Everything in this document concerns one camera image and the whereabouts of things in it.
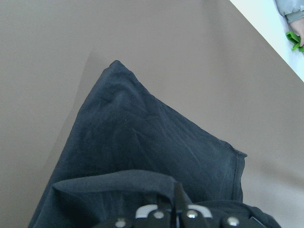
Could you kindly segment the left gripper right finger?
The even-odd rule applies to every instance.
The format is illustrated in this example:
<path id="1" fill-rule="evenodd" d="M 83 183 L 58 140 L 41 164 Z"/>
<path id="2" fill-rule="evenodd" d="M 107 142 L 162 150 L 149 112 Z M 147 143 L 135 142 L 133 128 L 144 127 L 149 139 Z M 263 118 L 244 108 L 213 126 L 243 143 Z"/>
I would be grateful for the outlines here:
<path id="1" fill-rule="evenodd" d="M 188 202 L 181 183 L 174 184 L 174 208 L 177 214 L 188 210 Z"/>

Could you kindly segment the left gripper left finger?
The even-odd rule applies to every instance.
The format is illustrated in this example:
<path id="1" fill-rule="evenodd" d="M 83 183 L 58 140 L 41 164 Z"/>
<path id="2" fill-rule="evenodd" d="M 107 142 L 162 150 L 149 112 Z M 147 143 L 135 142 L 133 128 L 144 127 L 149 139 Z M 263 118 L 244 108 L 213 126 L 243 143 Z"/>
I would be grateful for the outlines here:
<path id="1" fill-rule="evenodd" d="M 157 196 L 157 206 L 158 210 L 166 211 L 170 214 L 174 213 L 174 203 L 172 203 L 171 200 L 165 196 Z"/>

